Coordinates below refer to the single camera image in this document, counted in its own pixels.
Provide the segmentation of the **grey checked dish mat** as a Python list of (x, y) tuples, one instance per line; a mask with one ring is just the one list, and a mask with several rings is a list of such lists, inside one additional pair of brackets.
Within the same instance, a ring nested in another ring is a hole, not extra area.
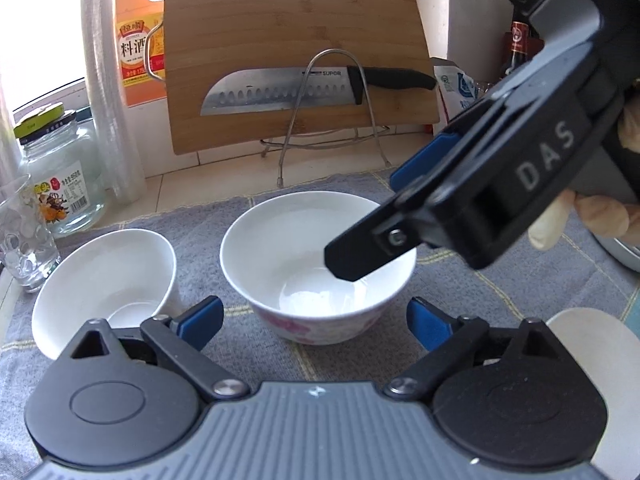
[[(220, 244), (228, 283), (265, 318), (302, 307), (312, 339), (366, 315), (406, 284), (419, 244), (473, 269), (525, 237), (513, 221), (494, 244), (478, 224), (439, 226), (424, 180), (384, 204), (344, 193), (266, 200)], [(27, 402), (42, 452), (35, 479), (617, 479), (638, 474), (639, 430), (597, 382), (638, 372), (638, 353), (608, 356), (585, 315), (492, 327), (406, 307), (422, 359), (383, 388), (373, 382), (263, 382), (250, 388), (201, 354), (198, 309), (136, 330), (85, 322)]]

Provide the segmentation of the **glass jar green lid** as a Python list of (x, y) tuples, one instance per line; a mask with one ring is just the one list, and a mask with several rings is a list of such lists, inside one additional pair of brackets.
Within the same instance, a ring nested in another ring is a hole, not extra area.
[(106, 205), (98, 144), (76, 117), (58, 102), (33, 110), (14, 127), (21, 168), (32, 177), (40, 211), (56, 238), (88, 229)]

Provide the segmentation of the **blue white salt bag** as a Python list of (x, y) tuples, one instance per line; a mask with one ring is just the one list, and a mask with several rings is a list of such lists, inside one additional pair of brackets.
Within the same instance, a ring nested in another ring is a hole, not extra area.
[(432, 64), (437, 81), (439, 116), (439, 122), (434, 125), (434, 133), (439, 134), (452, 118), (458, 116), (480, 97), (480, 90), (475, 80), (456, 63), (443, 58), (432, 58)]

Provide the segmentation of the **orange cooking wine jug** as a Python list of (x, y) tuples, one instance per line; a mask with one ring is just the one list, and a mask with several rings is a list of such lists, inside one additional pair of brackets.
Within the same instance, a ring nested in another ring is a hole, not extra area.
[(163, 99), (164, 84), (150, 77), (144, 68), (145, 47), (150, 46), (149, 66), (164, 76), (164, 32), (150, 31), (164, 17), (164, 0), (115, 0), (116, 42), (120, 78), (129, 107)]

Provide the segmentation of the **bamboo cutting board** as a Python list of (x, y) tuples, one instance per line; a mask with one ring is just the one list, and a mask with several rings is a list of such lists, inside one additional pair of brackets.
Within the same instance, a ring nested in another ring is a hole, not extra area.
[(165, 76), (178, 155), (331, 129), (434, 124), (436, 94), (371, 88), (372, 103), (202, 116), (211, 86), (236, 70), (322, 66), (433, 71), (416, 0), (165, 0)]

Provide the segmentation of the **black handled kitchen knife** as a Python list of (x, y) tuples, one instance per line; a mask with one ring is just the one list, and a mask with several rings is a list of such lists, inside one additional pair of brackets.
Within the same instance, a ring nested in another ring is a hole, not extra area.
[(276, 112), (302, 107), (360, 105), (364, 87), (387, 90), (436, 87), (436, 79), (406, 68), (355, 65), (237, 70), (218, 80), (201, 105), (202, 116)]

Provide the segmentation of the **clear patterned glass cup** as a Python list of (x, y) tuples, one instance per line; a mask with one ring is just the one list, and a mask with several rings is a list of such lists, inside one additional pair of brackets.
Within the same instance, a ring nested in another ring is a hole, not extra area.
[(1, 187), (1, 263), (25, 292), (38, 292), (61, 262), (28, 174)]

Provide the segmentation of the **white floral bowl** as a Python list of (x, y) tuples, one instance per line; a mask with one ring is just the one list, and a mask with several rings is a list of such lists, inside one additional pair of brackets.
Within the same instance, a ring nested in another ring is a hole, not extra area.
[(175, 249), (157, 232), (124, 229), (83, 244), (54, 270), (32, 310), (32, 338), (55, 360), (92, 318), (128, 328), (183, 310)]
[(224, 234), (222, 273), (282, 338), (313, 346), (355, 338), (378, 322), (416, 267), (416, 252), (408, 252), (356, 282), (339, 280), (326, 268), (324, 246), (376, 206), (330, 191), (265, 200)]

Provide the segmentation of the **plastic wrap roll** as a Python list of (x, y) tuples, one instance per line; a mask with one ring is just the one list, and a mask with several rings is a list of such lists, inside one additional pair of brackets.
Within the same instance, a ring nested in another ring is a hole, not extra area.
[(86, 89), (107, 186), (131, 204), (146, 192), (136, 140), (126, 122), (115, 36), (115, 0), (80, 0)]

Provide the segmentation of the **dark soy sauce bottle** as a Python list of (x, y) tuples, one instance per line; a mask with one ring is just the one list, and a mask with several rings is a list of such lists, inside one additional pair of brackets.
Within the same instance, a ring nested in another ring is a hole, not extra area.
[(528, 62), (544, 46), (536, 29), (518, 9), (512, 14), (510, 32), (503, 37), (500, 78), (506, 78)]

